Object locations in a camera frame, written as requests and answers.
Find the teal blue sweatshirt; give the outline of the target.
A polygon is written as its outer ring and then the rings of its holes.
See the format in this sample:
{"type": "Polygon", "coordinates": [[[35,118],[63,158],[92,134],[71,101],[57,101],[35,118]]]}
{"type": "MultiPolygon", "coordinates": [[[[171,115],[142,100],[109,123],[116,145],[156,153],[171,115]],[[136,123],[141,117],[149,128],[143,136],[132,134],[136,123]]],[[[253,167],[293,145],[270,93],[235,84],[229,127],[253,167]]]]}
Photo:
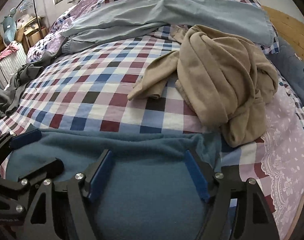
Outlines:
{"type": "Polygon", "coordinates": [[[187,150],[219,170],[221,137],[205,134],[132,134],[43,129],[39,141],[10,155],[6,178],[16,181],[51,158],[68,180],[96,162],[103,150],[115,165],[91,214],[105,239],[195,239],[206,204],[184,162],[187,150]]]}

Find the black clothes rack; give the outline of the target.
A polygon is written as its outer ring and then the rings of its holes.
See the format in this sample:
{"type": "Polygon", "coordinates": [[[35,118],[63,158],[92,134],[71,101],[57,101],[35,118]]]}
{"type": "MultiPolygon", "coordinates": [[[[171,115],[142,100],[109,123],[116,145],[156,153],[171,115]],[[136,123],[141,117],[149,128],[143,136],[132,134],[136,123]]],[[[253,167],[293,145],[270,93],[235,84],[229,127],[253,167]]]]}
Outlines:
{"type": "MultiPolygon", "coordinates": [[[[19,2],[19,4],[16,6],[16,10],[18,10],[24,2],[26,2],[27,0],[21,0],[19,2]]],[[[34,14],[35,14],[35,18],[37,21],[37,26],[38,26],[38,32],[40,33],[40,37],[41,39],[44,38],[44,35],[42,33],[42,28],[41,28],[41,24],[40,24],[40,19],[38,18],[38,13],[37,13],[37,7],[36,7],[36,0],[32,0],[32,8],[34,9],[34,14]]]]}

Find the dark grey garment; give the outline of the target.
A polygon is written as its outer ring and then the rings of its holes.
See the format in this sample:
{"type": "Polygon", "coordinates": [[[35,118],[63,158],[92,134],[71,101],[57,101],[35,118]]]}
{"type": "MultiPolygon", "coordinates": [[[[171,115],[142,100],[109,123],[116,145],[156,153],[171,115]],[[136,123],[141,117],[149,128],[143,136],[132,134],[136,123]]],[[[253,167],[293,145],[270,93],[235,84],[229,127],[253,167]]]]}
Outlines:
{"type": "Polygon", "coordinates": [[[0,119],[12,115],[17,110],[27,84],[43,72],[53,57],[53,54],[45,53],[39,61],[22,65],[11,77],[8,88],[0,89],[0,119]]]}

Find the smartphone in beige case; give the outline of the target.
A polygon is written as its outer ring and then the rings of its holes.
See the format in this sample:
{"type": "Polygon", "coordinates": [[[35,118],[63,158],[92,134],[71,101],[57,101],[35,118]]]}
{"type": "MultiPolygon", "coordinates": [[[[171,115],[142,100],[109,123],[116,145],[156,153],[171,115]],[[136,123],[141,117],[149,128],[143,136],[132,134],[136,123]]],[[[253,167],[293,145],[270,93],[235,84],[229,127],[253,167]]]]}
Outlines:
{"type": "Polygon", "coordinates": [[[304,240],[304,195],[300,199],[296,214],[284,239],[304,240]]]}

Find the white suitcase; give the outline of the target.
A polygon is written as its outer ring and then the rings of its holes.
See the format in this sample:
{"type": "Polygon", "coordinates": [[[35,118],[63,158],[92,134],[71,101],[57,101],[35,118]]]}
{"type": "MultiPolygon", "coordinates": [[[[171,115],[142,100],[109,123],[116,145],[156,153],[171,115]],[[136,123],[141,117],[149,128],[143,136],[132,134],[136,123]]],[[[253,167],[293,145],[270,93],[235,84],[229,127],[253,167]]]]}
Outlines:
{"type": "Polygon", "coordinates": [[[0,88],[4,89],[10,82],[13,74],[26,63],[27,55],[19,43],[18,50],[0,60],[0,88]]]}

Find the checkered purple lace bedsheet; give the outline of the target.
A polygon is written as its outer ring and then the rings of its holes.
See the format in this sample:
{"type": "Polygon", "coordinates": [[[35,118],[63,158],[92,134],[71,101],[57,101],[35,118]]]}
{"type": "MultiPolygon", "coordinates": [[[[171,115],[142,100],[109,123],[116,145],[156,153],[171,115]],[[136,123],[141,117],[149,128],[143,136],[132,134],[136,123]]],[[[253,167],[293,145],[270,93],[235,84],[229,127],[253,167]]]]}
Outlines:
{"type": "MultiPolygon", "coordinates": [[[[148,36],[62,56],[27,85],[16,113],[0,120],[0,135],[29,125],[72,131],[201,133],[174,81],[159,100],[128,101],[133,84],[154,59],[179,44],[169,28],[148,36]]],[[[255,178],[287,236],[304,196],[304,107],[284,77],[266,108],[267,131],[236,149],[223,147],[221,163],[242,180],[255,178]]]]}

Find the pink cloth on suitcase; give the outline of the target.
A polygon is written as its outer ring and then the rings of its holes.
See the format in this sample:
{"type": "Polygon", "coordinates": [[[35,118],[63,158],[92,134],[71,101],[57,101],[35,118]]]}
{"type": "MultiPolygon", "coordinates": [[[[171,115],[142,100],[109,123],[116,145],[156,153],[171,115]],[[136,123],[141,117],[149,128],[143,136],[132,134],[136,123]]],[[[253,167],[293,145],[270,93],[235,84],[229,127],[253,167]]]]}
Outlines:
{"type": "Polygon", "coordinates": [[[19,45],[18,42],[12,41],[2,52],[0,52],[0,60],[17,52],[19,50],[18,45],[19,45]]]}

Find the stacked brown cardboard boxes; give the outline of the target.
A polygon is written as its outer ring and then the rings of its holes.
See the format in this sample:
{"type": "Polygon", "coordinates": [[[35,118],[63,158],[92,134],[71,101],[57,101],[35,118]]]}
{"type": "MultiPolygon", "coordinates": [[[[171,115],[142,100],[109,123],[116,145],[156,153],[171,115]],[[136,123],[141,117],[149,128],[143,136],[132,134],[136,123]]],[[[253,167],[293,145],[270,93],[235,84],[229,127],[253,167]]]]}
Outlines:
{"type": "MultiPolygon", "coordinates": [[[[30,16],[29,18],[24,19],[25,16],[22,16],[16,22],[16,35],[15,41],[20,43],[25,53],[27,54],[29,49],[33,47],[39,40],[41,40],[40,33],[38,32],[37,21],[35,17],[30,16]]],[[[40,19],[40,24],[42,28],[42,33],[44,37],[48,34],[48,28],[42,23],[44,17],[38,17],[40,19]]],[[[3,35],[0,34],[0,52],[2,52],[7,46],[3,43],[3,35]]]]}

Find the blue plush toy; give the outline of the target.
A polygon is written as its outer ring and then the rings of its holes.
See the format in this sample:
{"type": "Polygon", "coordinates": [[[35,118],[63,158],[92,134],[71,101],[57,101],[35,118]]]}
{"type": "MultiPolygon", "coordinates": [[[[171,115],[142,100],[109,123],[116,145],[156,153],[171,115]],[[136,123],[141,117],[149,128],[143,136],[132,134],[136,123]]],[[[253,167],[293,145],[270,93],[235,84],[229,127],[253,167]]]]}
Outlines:
{"type": "Polygon", "coordinates": [[[12,41],[15,40],[16,35],[16,22],[14,20],[14,16],[16,14],[17,9],[12,8],[8,16],[4,17],[4,20],[1,22],[3,26],[3,43],[5,46],[8,46],[12,41]]]}

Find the tan beige garment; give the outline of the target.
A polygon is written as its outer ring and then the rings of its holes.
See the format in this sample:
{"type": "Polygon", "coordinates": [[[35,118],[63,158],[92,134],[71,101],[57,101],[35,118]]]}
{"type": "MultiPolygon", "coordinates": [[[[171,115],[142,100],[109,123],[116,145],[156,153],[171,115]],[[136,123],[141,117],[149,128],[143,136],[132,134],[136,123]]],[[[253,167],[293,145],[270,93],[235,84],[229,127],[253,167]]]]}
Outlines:
{"type": "Polygon", "coordinates": [[[231,147],[263,135],[266,105],[277,92],[275,67],[250,40],[203,25],[176,26],[180,49],[155,59],[128,99],[159,98],[171,75],[202,126],[219,129],[231,147]]]}

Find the dark blue plush pillow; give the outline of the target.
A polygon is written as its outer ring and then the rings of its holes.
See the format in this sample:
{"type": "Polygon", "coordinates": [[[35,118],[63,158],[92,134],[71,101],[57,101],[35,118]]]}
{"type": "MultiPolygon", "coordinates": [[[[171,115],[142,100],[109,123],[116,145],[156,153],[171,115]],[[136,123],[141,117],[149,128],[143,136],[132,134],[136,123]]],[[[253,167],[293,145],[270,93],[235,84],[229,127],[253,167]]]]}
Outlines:
{"type": "Polygon", "coordinates": [[[269,54],[267,58],[272,61],[277,70],[290,84],[304,106],[304,61],[282,37],[279,40],[279,53],[269,54]]]}

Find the wooden headboard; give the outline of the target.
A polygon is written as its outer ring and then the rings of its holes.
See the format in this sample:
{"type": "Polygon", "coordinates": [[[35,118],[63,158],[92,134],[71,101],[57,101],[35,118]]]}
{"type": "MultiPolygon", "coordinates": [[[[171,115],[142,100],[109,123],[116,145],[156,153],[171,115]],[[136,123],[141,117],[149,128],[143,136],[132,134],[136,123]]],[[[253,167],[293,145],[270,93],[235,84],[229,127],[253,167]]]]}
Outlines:
{"type": "Polygon", "coordinates": [[[304,60],[304,24],[281,11],[266,6],[263,6],[263,9],[268,13],[278,34],[286,40],[293,47],[296,54],[304,60]]]}

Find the light grey-blue trousers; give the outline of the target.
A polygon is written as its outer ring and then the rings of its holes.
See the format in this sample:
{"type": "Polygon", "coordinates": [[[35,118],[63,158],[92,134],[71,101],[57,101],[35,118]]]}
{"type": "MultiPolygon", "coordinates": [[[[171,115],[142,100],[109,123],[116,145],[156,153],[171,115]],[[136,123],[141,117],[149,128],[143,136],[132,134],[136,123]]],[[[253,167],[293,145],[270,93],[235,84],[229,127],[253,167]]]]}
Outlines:
{"type": "Polygon", "coordinates": [[[62,32],[62,52],[147,35],[163,25],[205,25],[264,46],[273,44],[267,13],[232,0],[120,0],[77,18],[62,32]]]}

